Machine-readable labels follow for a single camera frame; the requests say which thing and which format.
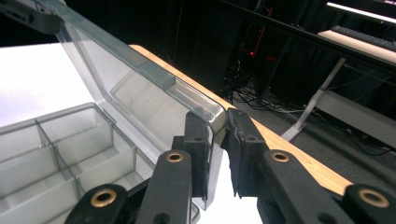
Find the wooden tabletop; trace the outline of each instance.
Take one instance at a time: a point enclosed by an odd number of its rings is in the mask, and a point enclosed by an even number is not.
[[[207,95],[208,97],[212,98],[214,101],[218,102],[222,105],[225,109],[229,107],[234,107],[230,105],[228,102],[223,100],[221,97],[217,96],[212,91],[206,89],[190,77],[186,76],[185,74],[178,71],[172,65],[164,62],[162,59],[157,57],[156,55],[152,54],[148,50],[142,48],[141,46],[131,45],[131,47],[144,56],[148,57],[158,65],[162,66],[170,73],[174,74],[175,76],[179,77],[180,79],[184,80],[185,82],[192,85],[195,89],[202,92],[203,94]],[[329,189],[333,192],[336,192],[340,195],[344,195],[345,188],[352,183],[328,168],[327,166],[323,165],[319,161],[315,160],[305,152],[301,151],[299,148],[292,145],[290,142],[286,141],[276,133],[272,132],[271,130],[264,127],[258,121],[253,119],[254,124],[262,134],[265,142],[267,143],[268,147],[271,149],[282,149],[288,151],[289,153],[293,154],[300,163],[305,167],[305,169],[319,182],[319,184]]]

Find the white desk surface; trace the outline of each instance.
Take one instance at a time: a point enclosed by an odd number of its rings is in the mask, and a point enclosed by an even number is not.
[[[60,44],[0,49],[0,127],[92,101]],[[215,201],[199,223],[262,223],[255,198],[233,196],[223,155]]]

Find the organizer compartment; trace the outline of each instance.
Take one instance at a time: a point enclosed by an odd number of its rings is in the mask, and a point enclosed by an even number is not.
[[[88,190],[131,189],[154,169],[91,104],[6,127],[0,146],[0,223],[63,223]]]

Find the transparent plastic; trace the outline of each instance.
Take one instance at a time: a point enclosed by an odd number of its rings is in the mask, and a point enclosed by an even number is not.
[[[224,108],[62,2],[35,3],[62,19],[57,37],[94,102],[0,129],[0,223],[62,223],[89,189],[133,188],[184,135],[189,111],[210,132],[209,193],[194,200],[206,209],[219,175]],[[198,219],[196,206],[191,216]]]
[[[1,223],[63,223],[88,190],[105,183],[131,189],[154,169],[91,104],[8,126],[0,146],[15,149],[0,160]]]

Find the plastic box lid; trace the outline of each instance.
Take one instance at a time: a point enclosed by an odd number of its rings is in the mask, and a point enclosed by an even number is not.
[[[57,34],[95,105],[155,163],[184,134],[191,111],[207,123],[211,143],[206,209],[214,199],[225,134],[225,109],[183,80],[57,0],[36,4],[61,18]]]

